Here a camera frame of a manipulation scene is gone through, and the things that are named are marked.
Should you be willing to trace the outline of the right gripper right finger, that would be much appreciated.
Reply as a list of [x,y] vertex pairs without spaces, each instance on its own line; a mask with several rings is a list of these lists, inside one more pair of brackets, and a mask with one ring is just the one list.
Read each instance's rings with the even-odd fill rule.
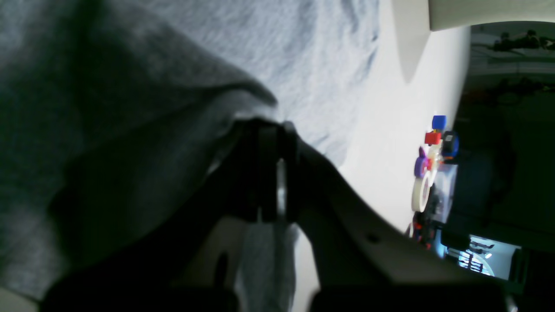
[[442,261],[374,212],[290,122],[278,130],[277,213],[312,246],[310,312],[515,312],[492,278]]

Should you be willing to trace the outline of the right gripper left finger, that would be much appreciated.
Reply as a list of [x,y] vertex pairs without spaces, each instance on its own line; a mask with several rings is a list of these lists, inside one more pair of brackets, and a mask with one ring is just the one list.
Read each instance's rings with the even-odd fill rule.
[[253,120],[162,225],[56,282],[41,312],[239,312],[244,225],[278,219],[278,125]]

